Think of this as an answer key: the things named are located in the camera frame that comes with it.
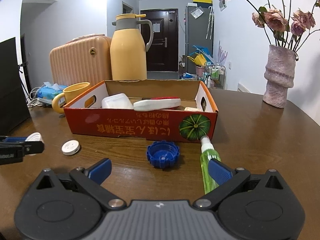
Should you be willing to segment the dried pink roses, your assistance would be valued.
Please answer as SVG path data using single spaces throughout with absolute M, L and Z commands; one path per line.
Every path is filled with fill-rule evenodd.
M 319 7 L 319 0 L 316 0 L 312 10 L 307 12 L 301 9 L 292 11 L 292 0 L 281 0 L 281 9 L 272 5 L 270 0 L 260 7 L 256 7 L 249 0 L 245 1 L 254 8 L 252 21 L 255 26 L 264 30 L 270 29 L 278 47 L 296 53 L 313 33 L 319 32 L 319 29 L 315 28 L 316 21 L 313 15 L 315 8 Z

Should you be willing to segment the grey refrigerator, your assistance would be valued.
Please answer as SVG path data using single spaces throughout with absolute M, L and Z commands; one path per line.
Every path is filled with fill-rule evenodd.
M 213 54 L 213 30 L 210 20 L 213 19 L 212 3 L 197 2 L 197 6 L 185 7 L 185 55 L 195 57 L 196 48 L 208 49 Z

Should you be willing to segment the black paper bag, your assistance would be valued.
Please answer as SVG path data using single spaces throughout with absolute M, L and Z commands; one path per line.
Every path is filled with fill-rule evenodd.
M 16 57 L 15 38 L 0 46 L 0 133 L 8 135 L 30 118 Z

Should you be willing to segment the pink ribbed suitcase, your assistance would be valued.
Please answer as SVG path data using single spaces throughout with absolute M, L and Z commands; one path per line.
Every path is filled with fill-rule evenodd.
M 53 82 L 70 86 L 112 80 L 111 40 L 103 34 L 85 35 L 52 49 L 49 60 Z

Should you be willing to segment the blue scalloped cap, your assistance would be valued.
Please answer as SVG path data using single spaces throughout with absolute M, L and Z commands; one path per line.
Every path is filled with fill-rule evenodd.
M 155 168 L 170 168 L 178 162 L 180 148 L 174 142 L 155 141 L 147 147 L 146 157 Z

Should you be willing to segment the dark entrance door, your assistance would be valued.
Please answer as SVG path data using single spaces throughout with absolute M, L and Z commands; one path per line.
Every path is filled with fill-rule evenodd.
M 146 52 L 149 72 L 178 71 L 178 9 L 141 10 L 153 25 L 153 42 Z

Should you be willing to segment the translucent plastic container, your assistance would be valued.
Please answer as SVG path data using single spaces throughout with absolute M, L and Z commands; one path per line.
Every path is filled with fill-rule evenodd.
M 104 109 L 133 109 L 133 104 L 124 93 L 120 93 L 103 98 L 101 107 Z

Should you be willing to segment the white round puck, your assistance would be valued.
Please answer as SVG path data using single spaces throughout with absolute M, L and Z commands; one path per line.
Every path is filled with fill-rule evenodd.
M 80 148 L 81 146 L 77 140 L 69 140 L 62 145 L 61 151 L 64 155 L 71 156 L 78 153 Z

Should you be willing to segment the yellow thermos jug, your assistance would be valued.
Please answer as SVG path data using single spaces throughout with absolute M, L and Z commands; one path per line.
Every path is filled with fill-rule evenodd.
M 146 52 L 153 42 L 153 23 L 145 14 L 121 14 L 112 23 L 115 31 L 110 46 L 112 79 L 116 81 L 146 80 Z M 150 29 L 150 38 L 144 42 L 140 25 Z

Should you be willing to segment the red cardboard box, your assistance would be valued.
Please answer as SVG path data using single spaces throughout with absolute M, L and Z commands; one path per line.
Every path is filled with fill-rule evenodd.
M 180 106 L 154 111 L 107 109 L 102 100 L 125 94 L 131 103 L 158 98 L 179 98 Z M 202 81 L 101 81 L 64 107 L 74 134 L 102 137 L 141 137 L 147 140 L 198 142 L 212 137 L 218 108 Z

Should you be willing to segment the yellow ceramic mug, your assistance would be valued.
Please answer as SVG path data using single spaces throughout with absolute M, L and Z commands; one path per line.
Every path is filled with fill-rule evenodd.
M 64 109 L 60 106 L 60 100 L 65 99 L 65 103 L 71 102 L 74 98 L 91 88 L 89 82 L 76 83 L 66 87 L 62 93 L 58 94 L 52 101 L 52 108 L 56 113 L 63 114 Z

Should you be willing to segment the blue tissue pack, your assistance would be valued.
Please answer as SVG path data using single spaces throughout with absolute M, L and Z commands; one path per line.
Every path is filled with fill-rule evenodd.
M 38 98 L 53 100 L 53 98 L 62 93 L 66 87 L 65 85 L 59 85 L 57 83 L 44 82 L 43 86 L 38 89 L 36 95 Z

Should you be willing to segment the yellow box on fridge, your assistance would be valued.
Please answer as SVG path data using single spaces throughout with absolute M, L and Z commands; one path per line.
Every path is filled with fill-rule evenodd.
M 193 0 L 194 3 L 207 3 L 207 4 L 212 4 L 212 0 Z

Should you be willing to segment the red white lint brush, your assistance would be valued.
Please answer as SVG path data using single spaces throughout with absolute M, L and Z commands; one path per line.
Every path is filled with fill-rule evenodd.
M 160 109 L 171 109 L 180 107 L 180 98 L 152 98 L 137 101 L 133 104 L 135 111 L 147 112 Z

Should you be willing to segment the pink textured vase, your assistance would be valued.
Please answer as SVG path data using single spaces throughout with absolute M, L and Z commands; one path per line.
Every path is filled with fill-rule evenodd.
M 295 67 L 298 55 L 287 48 L 269 46 L 264 78 L 267 80 L 263 101 L 273 107 L 283 109 L 287 101 L 287 91 L 294 86 Z

